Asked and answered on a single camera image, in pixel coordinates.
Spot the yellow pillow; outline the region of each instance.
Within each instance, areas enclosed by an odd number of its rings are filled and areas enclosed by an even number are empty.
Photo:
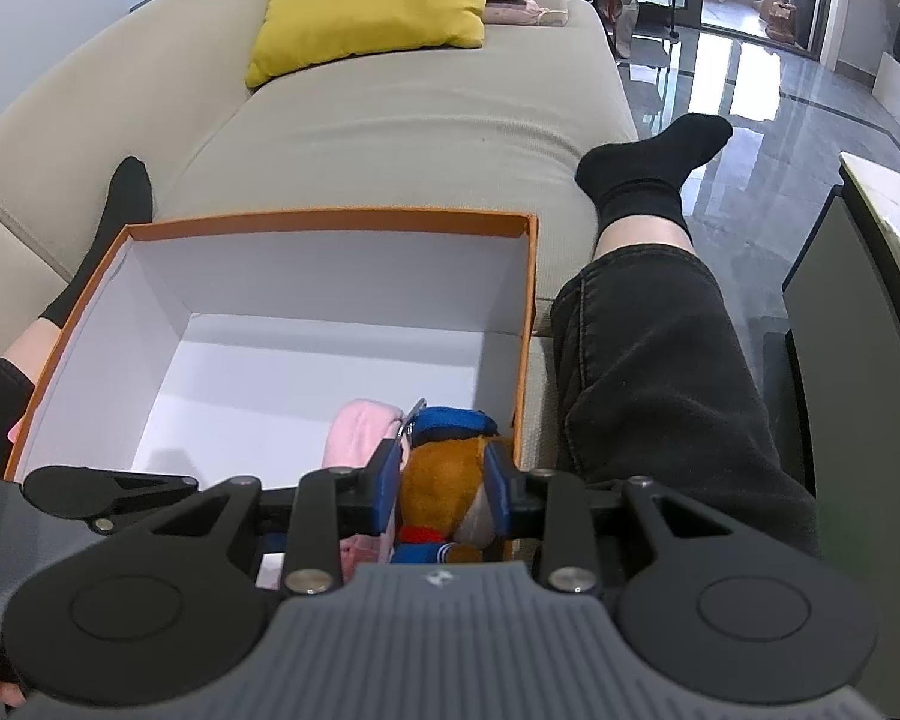
[[[247,86],[345,56],[424,46],[477,49],[487,0],[269,0]]]

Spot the black pants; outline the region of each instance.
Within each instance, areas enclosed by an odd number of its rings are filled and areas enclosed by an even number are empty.
[[[24,415],[31,394],[31,380],[10,360],[0,357],[0,476],[4,475],[13,448],[7,433]]]
[[[717,282],[693,255],[636,245],[586,266],[551,322],[559,467],[595,488],[643,474],[809,554],[816,507],[779,467]]]

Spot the pink towel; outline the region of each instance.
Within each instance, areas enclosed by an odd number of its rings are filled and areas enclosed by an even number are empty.
[[[324,469],[346,466],[362,469],[383,439],[392,439],[403,420],[403,412],[394,406],[373,400],[351,400],[341,408],[330,431],[323,450]],[[405,463],[410,447],[403,442]],[[375,536],[351,536],[340,542],[340,560],[343,581],[350,581],[358,563],[388,562],[394,546],[394,521],[379,538]]]

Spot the leg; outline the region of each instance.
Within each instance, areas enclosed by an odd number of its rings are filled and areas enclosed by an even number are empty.
[[[0,476],[7,468],[13,448],[7,434],[24,415],[34,393],[34,383],[87,281],[126,224],[144,223],[153,218],[154,201],[146,168],[139,160],[127,157],[110,180],[96,237],[73,280],[47,306],[40,319],[26,328],[0,357]]]
[[[552,310],[559,462],[594,487],[652,476],[813,554],[814,501],[779,468],[720,289],[680,214],[677,187],[729,136],[722,119],[683,117],[581,161],[602,234]]]

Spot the sofa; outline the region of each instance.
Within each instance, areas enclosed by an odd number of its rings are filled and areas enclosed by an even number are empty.
[[[540,240],[522,463],[552,464],[549,309],[597,231],[574,170],[589,148],[636,139],[597,13],[537,0],[566,10],[566,25],[487,25],[479,50],[351,58],[250,93],[266,1],[149,1],[0,115],[0,352],[76,269],[127,154],[149,169],[159,220],[302,206],[529,211]]]

